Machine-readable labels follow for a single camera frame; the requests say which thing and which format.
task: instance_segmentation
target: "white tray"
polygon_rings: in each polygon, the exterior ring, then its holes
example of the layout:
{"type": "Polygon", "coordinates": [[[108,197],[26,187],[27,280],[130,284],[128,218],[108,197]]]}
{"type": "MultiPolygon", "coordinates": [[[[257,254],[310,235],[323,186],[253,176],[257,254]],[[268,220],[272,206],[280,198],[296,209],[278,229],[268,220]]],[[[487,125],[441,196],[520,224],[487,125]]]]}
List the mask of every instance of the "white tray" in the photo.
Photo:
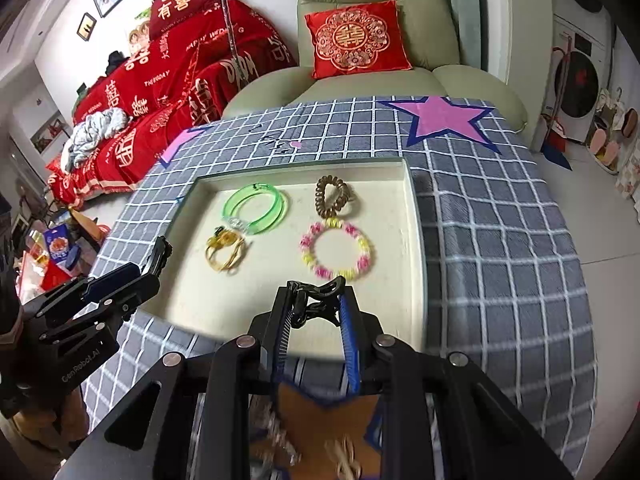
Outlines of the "white tray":
{"type": "MultiPolygon", "coordinates": [[[[326,174],[350,184],[357,199],[338,215],[361,229],[372,245],[369,272],[349,282],[360,309],[378,316],[385,333],[421,350],[427,312],[424,247],[413,181],[403,158],[331,160],[201,177],[167,231],[174,253],[162,272],[159,294],[144,309],[190,332],[228,340],[246,333],[256,314],[271,310],[278,287],[287,280],[321,284],[324,280],[302,261],[299,243],[319,220],[314,192],[326,174]],[[222,208],[231,194],[255,182],[276,186],[286,195],[286,216],[278,226],[247,238],[246,257],[235,271],[215,272],[204,256],[207,239],[222,224],[222,208]]],[[[240,216],[256,218],[272,201],[267,194],[258,195],[246,202],[240,216]]],[[[217,260],[224,262],[231,251],[219,251],[217,260]]],[[[353,267],[358,256],[355,241],[337,230],[322,234],[316,251],[331,269],[353,267]]],[[[340,330],[312,320],[292,330],[289,351],[342,358],[340,330]]]]}

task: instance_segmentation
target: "red double happiness pillow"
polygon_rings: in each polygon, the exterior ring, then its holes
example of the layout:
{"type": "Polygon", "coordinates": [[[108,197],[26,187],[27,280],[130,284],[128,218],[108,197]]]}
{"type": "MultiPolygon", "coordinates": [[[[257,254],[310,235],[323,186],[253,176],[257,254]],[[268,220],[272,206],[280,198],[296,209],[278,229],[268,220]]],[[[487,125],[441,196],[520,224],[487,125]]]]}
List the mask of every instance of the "red double happiness pillow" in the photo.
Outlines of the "red double happiness pillow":
{"type": "Polygon", "coordinates": [[[305,16],[315,47],[314,79],[409,70],[395,0],[305,16]]]}
{"type": "Polygon", "coordinates": [[[155,40],[170,28],[207,9],[219,9],[221,0],[154,0],[151,5],[149,39],[155,40]]]}

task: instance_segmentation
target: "screw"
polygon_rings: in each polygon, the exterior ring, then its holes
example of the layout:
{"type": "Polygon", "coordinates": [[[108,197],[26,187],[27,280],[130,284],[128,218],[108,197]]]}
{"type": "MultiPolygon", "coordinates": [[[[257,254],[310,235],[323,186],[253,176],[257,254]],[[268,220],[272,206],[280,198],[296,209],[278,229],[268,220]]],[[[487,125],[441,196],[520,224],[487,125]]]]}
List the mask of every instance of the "screw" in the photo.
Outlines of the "screw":
{"type": "Polygon", "coordinates": [[[396,338],[389,334],[380,334],[376,338],[376,344],[382,347],[393,346],[396,343],[396,338]]]}
{"type": "Polygon", "coordinates": [[[171,352],[162,358],[162,364],[164,366],[171,367],[180,364],[181,360],[182,356],[180,354],[178,354],[177,352],[171,352]]]}
{"type": "Polygon", "coordinates": [[[252,335],[241,335],[238,339],[236,339],[236,344],[240,348],[251,348],[255,345],[255,337],[252,335]]]}
{"type": "Polygon", "coordinates": [[[449,356],[449,362],[454,366],[462,368],[469,364],[469,358],[462,352],[453,352],[453,354],[449,356]]]}

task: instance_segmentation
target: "pink star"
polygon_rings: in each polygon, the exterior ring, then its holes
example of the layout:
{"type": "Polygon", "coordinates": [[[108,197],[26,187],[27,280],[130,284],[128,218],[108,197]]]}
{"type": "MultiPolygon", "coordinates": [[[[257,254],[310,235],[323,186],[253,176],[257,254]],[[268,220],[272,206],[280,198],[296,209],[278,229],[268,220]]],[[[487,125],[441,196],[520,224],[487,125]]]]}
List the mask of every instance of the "pink star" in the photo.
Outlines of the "pink star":
{"type": "Polygon", "coordinates": [[[428,137],[447,133],[478,142],[500,153],[478,126],[478,121],[494,110],[492,107],[455,105],[443,97],[424,97],[417,101],[380,101],[382,104],[410,113],[414,116],[407,146],[417,144],[428,137]]]}

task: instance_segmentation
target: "snack bag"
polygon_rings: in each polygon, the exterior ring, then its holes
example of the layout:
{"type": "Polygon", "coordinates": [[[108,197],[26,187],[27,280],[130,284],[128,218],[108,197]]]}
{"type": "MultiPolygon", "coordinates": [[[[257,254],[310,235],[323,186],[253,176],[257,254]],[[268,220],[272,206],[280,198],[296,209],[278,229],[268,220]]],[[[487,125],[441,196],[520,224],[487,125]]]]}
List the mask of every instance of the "snack bag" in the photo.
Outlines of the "snack bag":
{"type": "Polygon", "coordinates": [[[49,257],[54,263],[64,264],[72,246],[66,224],[45,231],[44,240],[49,250],[49,257]]]}

